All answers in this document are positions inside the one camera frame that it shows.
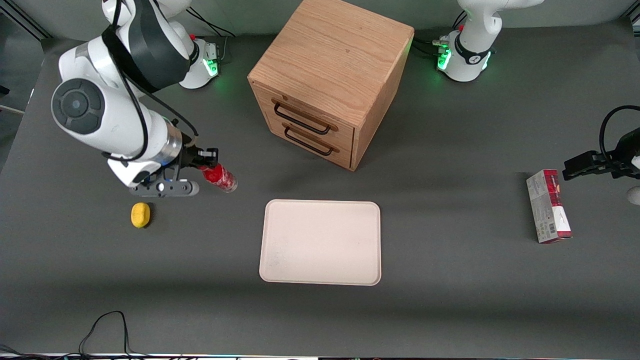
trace drawer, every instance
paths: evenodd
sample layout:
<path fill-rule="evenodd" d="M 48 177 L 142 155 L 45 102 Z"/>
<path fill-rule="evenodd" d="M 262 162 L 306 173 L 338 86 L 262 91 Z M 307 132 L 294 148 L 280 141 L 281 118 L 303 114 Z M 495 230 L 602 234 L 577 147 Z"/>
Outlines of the drawer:
<path fill-rule="evenodd" d="M 272 132 L 280 132 L 282 124 L 288 124 L 320 139 L 323 143 L 351 154 L 353 127 L 322 119 L 321 116 L 302 110 L 299 106 L 291 105 L 286 96 L 278 95 L 256 84 L 252 84 L 252 87 Z"/>
<path fill-rule="evenodd" d="M 349 168 L 351 165 L 351 151 L 346 151 L 340 147 L 331 145 L 319 136 L 311 134 L 295 125 L 288 124 L 287 122 L 274 124 L 276 126 L 273 127 L 271 125 L 272 124 L 269 125 L 271 132 L 288 142 L 292 142 L 344 168 Z"/>

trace yellow sponge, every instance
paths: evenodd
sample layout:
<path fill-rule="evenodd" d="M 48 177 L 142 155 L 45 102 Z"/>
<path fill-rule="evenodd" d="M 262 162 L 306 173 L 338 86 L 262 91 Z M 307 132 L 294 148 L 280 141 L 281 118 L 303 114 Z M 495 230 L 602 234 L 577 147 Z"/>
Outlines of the yellow sponge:
<path fill-rule="evenodd" d="M 141 229 L 147 226 L 149 219 L 151 219 L 151 209 L 147 203 L 139 202 L 131 208 L 131 223 L 133 226 Z"/>

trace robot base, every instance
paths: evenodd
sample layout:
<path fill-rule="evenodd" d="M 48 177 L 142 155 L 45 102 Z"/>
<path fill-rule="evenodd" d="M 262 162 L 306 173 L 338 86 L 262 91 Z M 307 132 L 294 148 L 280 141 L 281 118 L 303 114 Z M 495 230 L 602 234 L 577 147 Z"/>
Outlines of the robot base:
<path fill-rule="evenodd" d="M 216 44 L 210 44 L 202 39 L 193 41 L 200 49 L 200 56 L 191 65 L 189 72 L 180 82 L 183 88 L 202 88 L 211 79 L 218 76 L 218 50 Z"/>
<path fill-rule="evenodd" d="M 440 37 L 440 42 L 453 44 L 459 35 L 459 31 L 452 31 L 448 35 Z M 438 57 L 437 69 L 447 74 L 452 80 L 467 83 L 475 80 L 486 69 L 489 57 L 491 57 L 491 52 L 484 59 L 478 56 L 478 62 L 469 65 L 465 58 L 456 51 L 455 47 L 447 45 L 447 47 L 444 47 L 444 52 Z"/>

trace cable connector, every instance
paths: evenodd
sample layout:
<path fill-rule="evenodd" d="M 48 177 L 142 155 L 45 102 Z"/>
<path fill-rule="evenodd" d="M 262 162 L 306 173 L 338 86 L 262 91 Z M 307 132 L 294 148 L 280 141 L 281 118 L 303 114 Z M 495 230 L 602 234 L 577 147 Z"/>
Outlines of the cable connector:
<path fill-rule="evenodd" d="M 449 42 L 446 41 L 446 40 L 434 40 L 434 41 L 431 42 L 431 45 L 448 48 L 449 47 Z"/>

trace wall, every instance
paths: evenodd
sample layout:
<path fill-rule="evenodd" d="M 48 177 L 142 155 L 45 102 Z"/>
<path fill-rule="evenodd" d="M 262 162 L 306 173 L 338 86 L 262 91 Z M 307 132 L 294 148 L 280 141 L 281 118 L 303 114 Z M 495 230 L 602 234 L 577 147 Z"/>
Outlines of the wall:
<path fill-rule="evenodd" d="M 448 26 L 460 12 L 455 0 L 348 0 L 417 29 Z M 100 0 L 15 0 L 56 37 L 89 40 L 108 25 Z M 502 13 L 505 27 L 576 26 L 598 24 L 620 16 L 633 0 L 546 0 L 523 10 Z M 207 20 L 236 34 L 277 33 L 300 0 L 193 0 Z M 177 16 L 189 32 L 212 31 L 186 13 Z"/>

